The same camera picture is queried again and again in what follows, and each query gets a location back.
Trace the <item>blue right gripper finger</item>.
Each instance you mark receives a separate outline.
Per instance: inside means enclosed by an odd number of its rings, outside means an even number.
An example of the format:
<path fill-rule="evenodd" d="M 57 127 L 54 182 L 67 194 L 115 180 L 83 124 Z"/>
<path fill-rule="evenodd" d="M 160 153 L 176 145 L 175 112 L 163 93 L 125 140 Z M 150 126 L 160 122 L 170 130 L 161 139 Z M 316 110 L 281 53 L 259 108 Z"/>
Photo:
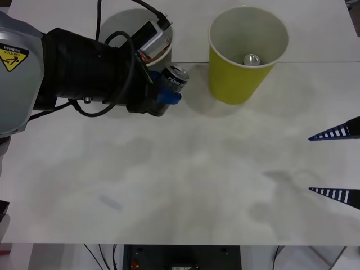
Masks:
<path fill-rule="evenodd" d="M 359 189 L 338 189 L 309 187 L 308 190 L 328 197 L 332 200 L 360 209 L 360 190 Z"/>
<path fill-rule="evenodd" d="M 324 130 L 308 138 L 309 141 L 324 141 L 324 140 L 348 140 L 359 139 L 359 119 L 356 117 L 346 121 L 343 124 L 337 125 L 330 129 Z"/>

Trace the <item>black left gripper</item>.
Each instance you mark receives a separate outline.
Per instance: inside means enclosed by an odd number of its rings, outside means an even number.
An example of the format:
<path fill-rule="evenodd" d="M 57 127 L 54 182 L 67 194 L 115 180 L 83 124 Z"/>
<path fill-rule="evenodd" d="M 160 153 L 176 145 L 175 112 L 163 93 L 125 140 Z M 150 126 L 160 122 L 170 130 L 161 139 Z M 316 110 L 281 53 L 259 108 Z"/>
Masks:
<path fill-rule="evenodd" d="M 163 90 L 160 77 L 165 67 L 157 71 L 136 68 L 130 90 L 126 97 L 126 108 L 130 113 L 163 116 L 169 105 L 176 105 L 182 98 L 180 93 Z"/>

